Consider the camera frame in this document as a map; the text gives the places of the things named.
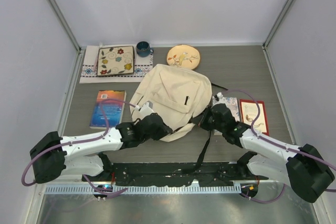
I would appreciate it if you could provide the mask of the cream canvas backpack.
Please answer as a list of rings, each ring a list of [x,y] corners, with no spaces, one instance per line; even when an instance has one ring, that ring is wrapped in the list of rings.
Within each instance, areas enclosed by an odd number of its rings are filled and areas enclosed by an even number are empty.
[[[152,110],[172,129],[172,133],[160,140],[172,142],[195,126],[192,119],[210,105],[213,87],[226,90],[193,70],[157,64],[142,79],[130,103],[142,106],[151,102]]]

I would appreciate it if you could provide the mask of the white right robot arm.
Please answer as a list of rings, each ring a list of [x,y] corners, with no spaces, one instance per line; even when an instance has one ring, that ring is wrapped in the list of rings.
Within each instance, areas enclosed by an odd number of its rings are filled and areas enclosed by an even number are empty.
[[[228,143],[249,150],[252,157],[237,166],[242,179],[257,175],[276,180],[310,203],[328,191],[335,180],[335,168],[315,147],[286,144],[258,133],[250,125],[236,121],[223,103],[208,107],[192,122],[207,131],[217,130]]]

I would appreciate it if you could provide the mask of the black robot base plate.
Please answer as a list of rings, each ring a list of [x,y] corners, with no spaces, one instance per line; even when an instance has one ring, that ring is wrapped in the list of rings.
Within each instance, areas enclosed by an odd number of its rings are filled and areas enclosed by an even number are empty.
[[[118,186],[182,187],[194,180],[201,187],[231,186],[236,180],[257,177],[241,165],[229,162],[205,162],[192,173],[186,173],[195,163],[114,163],[106,172],[89,177],[91,182],[115,181]]]

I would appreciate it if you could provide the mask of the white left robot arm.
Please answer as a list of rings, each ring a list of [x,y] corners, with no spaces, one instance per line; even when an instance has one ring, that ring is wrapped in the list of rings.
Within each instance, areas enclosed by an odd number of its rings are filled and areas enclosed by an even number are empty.
[[[95,156],[95,153],[134,148],[149,139],[160,140],[171,133],[172,129],[157,113],[93,134],[60,137],[53,131],[30,150],[29,167],[34,171],[37,184],[51,182],[61,175],[77,174],[105,182],[111,177],[112,169],[108,159]]]

